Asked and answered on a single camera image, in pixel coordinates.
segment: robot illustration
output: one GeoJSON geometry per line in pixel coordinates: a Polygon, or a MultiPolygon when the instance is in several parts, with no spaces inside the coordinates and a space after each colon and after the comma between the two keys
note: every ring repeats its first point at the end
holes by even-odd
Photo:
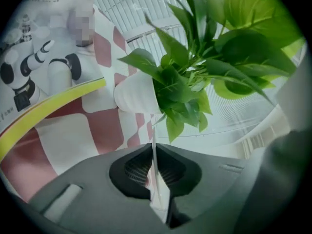
{"type": "Polygon", "coordinates": [[[18,112],[47,97],[31,80],[30,74],[42,66],[54,41],[46,42],[36,53],[32,41],[30,20],[25,14],[20,28],[9,32],[0,53],[0,78],[15,92],[18,112]]]}

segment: artificial plant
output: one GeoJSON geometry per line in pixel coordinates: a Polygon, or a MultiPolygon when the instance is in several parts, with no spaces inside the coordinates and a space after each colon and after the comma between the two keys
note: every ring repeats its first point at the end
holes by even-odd
{"type": "Polygon", "coordinates": [[[289,57],[303,44],[280,0],[186,0],[188,7],[176,1],[180,7],[168,6],[185,30],[187,46],[145,15],[167,54],[158,67],[144,49],[120,59],[152,76],[170,142],[185,124],[200,132],[208,126],[204,113],[212,112],[205,88],[212,80],[221,97],[238,99],[257,92],[270,102],[263,89],[274,87],[275,78],[294,73],[289,57]],[[218,23],[222,30],[214,39],[218,23]]]}

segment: checkered tablecloth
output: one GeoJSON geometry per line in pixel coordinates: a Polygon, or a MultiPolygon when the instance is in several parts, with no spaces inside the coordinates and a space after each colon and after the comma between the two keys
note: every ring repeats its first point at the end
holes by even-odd
{"type": "Polygon", "coordinates": [[[137,70],[118,58],[130,53],[121,33],[96,6],[94,49],[107,85],[65,105],[31,129],[0,164],[8,189],[26,202],[78,162],[148,143],[151,115],[119,110],[114,87],[137,70]]]}

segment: yellow stripe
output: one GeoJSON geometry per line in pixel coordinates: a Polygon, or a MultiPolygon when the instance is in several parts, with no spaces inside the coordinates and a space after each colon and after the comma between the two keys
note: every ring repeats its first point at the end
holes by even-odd
{"type": "Polygon", "coordinates": [[[49,97],[40,105],[34,107],[25,116],[17,120],[0,137],[0,162],[9,152],[9,150],[16,144],[16,142],[18,142],[32,127],[37,125],[41,120],[69,102],[105,85],[106,82],[104,78],[83,83],[55,96],[49,97]]]}

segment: white pot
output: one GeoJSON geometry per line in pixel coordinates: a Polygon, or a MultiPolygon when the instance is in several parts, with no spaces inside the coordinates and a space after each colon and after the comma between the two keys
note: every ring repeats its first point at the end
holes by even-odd
{"type": "Polygon", "coordinates": [[[156,99],[153,79],[138,71],[118,84],[114,91],[117,106],[126,112],[161,114],[156,99]]]}

